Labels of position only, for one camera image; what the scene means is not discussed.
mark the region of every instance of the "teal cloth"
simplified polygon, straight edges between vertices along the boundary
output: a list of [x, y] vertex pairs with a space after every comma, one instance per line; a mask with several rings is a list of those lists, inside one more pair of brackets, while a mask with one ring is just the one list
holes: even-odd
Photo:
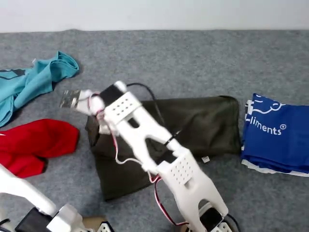
[[78, 70], [77, 62], [60, 51], [51, 59], [36, 61], [33, 68], [0, 70], [0, 127], [27, 102], [53, 91], [52, 82], [73, 77]]

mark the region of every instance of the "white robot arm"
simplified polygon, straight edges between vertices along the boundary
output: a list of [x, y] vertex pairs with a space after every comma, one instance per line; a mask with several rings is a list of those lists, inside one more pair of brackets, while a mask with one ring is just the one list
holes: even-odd
[[[15, 230], [4, 209], [0, 208], [0, 232], [94, 232], [93, 229], [84, 227], [82, 216], [73, 206], [66, 204], [58, 210], [56, 205], [33, 185], [14, 176], [1, 164], [0, 179], [2, 182], [0, 194], [8, 193], [23, 197], [35, 206]], [[113, 230], [108, 222], [104, 221], [98, 232], [113, 232]]]
[[[151, 117], [124, 83], [116, 82], [101, 93], [90, 90], [66, 91], [60, 107], [75, 108], [86, 115], [95, 115], [100, 133], [111, 133], [114, 139], [116, 135], [122, 136], [142, 169], [148, 174], [157, 175], [156, 180], [162, 179], [171, 190], [191, 231], [232, 232], [224, 222], [228, 209], [222, 197], [210, 178], [201, 171], [190, 150], [181, 146], [166, 128]], [[131, 120], [138, 124], [137, 128], [131, 126]], [[175, 160], [157, 165], [149, 155], [146, 138], [165, 144], [173, 152]], [[2, 165], [0, 179], [0, 194], [24, 197], [35, 206], [15, 230], [0, 208], [0, 232], [94, 232], [84, 227], [82, 217], [74, 207], [67, 204], [58, 211], [55, 204], [30, 183], [15, 177]], [[207, 203], [199, 208], [202, 201]], [[102, 222], [98, 232], [113, 230], [108, 222]]]
[[[173, 193], [189, 229], [194, 232], [221, 232], [224, 230], [220, 227], [228, 228], [223, 222], [228, 214], [227, 206], [211, 179], [202, 172], [190, 150], [181, 146], [166, 128], [152, 118], [123, 82], [118, 81], [101, 93], [80, 91], [76, 98], [75, 101], [67, 101], [74, 103], [69, 107], [95, 115], [100, 133], [120, 135], [132, 148], [142, 169], [160, 176]], [[137, 128], [131, 126], [132, 120], [138, 124]], [[157, 165], [149, 155], [146, 138], [165, 144], [173, 152], [175, 160]], [[208, 203], [199, 209], [199, 203], [205, 200]]]

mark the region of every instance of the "black cloth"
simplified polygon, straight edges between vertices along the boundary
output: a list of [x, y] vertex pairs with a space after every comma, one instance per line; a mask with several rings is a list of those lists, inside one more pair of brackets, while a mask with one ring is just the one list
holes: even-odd
[[[155, 110], [153, 101], [142, 102], [145, 109], [163, 124]], [[225, 153], [240, 153], [238, 129], [239, 104], [229, 96], [158, 100], [157, 104], [165, 121], [165, 127], [172, 133], [179, 133], [176, 139], [191, 150], [195, 158]], [[86, 130], [96, 169], [101, 181], [105, 200], [118, 198], [150, 185], [148, 175], [140, 165], [115, 162], [115, 148], [112, 137], [98, 133], [98, 122], [88, 117]], [[117, 138], [119, 160], [134, 158], [131, 148]], [[146, 140], [150, 156], [159, 163], [169, 153], [164, 145]]]

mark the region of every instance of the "folded cloth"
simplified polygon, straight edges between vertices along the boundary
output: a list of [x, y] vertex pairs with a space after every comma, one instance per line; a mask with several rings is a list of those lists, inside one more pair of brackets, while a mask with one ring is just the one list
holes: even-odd
[[[250, 163], [249, 161], [243, 159], [241, 161], [241, 164], [246, 165], [249, 169], [254, 169], [260, 173], [265, 173], [265, 174], [274, 174], [274, 173], [282, 173], [282, 172], [277, 172], [269, 168], [260, 168], [259, 166], [254, 165], [253, 163]], [[308, 173], [301, 173], [301, 172], [295, 172], [291, 171], [289, 173], [283, 173], [283, 174], [288, 174], [288, 175], [297, 175], [297, 176], [302, 176], [302, 177], [309, 177]]]
[[[201, 160], [204, 156], [240, 153], [238, 129], [239, 105], [228, 96], [158, 100], [165, 126], [176, 139]], [[142, 102], [145, 109], [161, 124], [153, 101]], [[135, 162], [119, 165], [115, 162], [115, 149], [110, 135], [99, 134], [93, 117], [86, 125], [91, 151], [101, 181], [104, 199], [110, 200], [130, 194], [150, 185], [148, 175]], [[131, 148], [118, 137], [119, 160], [134, 158]], [[160, 163], [169, 151], [157, 142], [146, 140], [150, 156]]]
[[60, 51], [51, 59], [36, 61], [33, 68], [0, 70], [0, 127], [28, 101], [53, 91], [52, 82], [73, 77], [78, 70], [77, 62]]
[[41, 119], [0, 131], [0, 164], [24, 178], [44, 172], [46, 158], [75, 151], [79, 130], [67, 122]]
[[259, 168], [309, 173], [309, 106], [294, 106], [253, 94], [241, 157]]

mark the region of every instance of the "blue towel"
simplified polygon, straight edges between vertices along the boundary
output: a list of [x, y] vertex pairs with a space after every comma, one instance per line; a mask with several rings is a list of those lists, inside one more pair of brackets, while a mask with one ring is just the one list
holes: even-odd
[[242, 158], [260, 168], [309, 173], [309, 106], [253, 94], [247, 107]]
[[33, 68], [0, 70], [0, 127], [28, 101], [53, 91], [52, 82], [73, 77], [78, 70], [77, 62], [60, 51], [51, 59], [36, 61]]

